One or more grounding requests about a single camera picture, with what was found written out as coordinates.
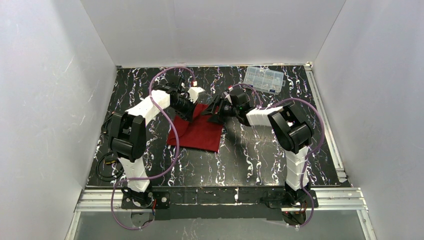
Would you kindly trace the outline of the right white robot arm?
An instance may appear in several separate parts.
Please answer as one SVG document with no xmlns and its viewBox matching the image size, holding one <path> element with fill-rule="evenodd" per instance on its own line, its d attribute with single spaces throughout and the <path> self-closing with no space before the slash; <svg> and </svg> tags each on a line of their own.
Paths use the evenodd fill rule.
<svg viewBox="0 0 424 240">
<path fill-rule="evenodd" d="M 303 204 L 310 191 L 305 170 L 314 130 L 307 122 L 306 115 L 295 106 L 295 102 L 299 101 L 297 98 L 289 98 L 284 99 L 280 106 L 254 107 L 245 92 L 230 90 L 226 96 L 217 96 L 202 112 L 211 123 L 223 123 L 226 118 L 235 117 L 248 127 L 272 128 L 285 152 L 287 176 L 282 196 L 264 198 L 268 206 Z"/>
</svg>

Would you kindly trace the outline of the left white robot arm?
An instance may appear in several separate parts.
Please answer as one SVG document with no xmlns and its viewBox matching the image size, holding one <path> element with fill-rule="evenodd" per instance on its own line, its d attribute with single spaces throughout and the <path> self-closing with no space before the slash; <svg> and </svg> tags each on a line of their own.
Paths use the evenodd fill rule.
<svg viewBox="0 0 424 240">
<path fill-rule="evenodd" d="M 121 191 L 140 207 L 151 207 L 155 201 L 148 191 L 152 177 L 147 175 L 143 160 L 147 125 L 167 108 L 174 109 L 183 120 L 193 120 L 198 98 L 204 91 L 197 85 L 186 88 L 182 77 L 172 75 L 164 84 L 151 85 L 149 95 L 136 106 L 112 115 L 108 147 L 121 163 L 127 179 L 127 186 Z"/>
</svg>

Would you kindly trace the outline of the red cloth napkin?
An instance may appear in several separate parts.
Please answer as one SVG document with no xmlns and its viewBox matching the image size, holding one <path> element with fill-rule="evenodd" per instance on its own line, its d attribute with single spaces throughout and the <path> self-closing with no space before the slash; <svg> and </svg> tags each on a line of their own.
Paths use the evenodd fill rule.
<svg viewBox="0 0 424 240">
<path fill-rule="evenodd" d="M 220 147 L 223 124 L 209 122 L 209 116 L 202 115 L 207 107 L 206 104 L 197 104 L 191 122 L 175 116 L 173 124 L 178 136 L 171 129 L 166 143 L 170 146 L 176 146 L 177 139 L 179 139 L 180 147 L 217 153 Z"/>
</svg>

